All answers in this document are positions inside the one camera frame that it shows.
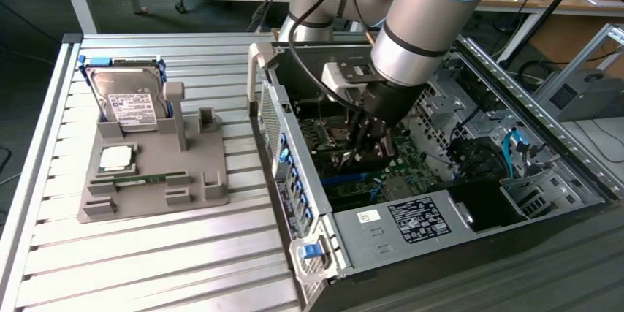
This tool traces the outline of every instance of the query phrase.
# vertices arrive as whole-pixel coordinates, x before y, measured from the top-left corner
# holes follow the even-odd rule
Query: green circuit board
[[[299,122],[321,179],[336,176],[331,154],[344,149],[347,130],[341,117]],[[397,156],[384,170],[368,172],[364,180],[324,186],[333,210],[340,212],[379,202],[424,194],[440,181],[432,173],[409,136],[393,136]]]

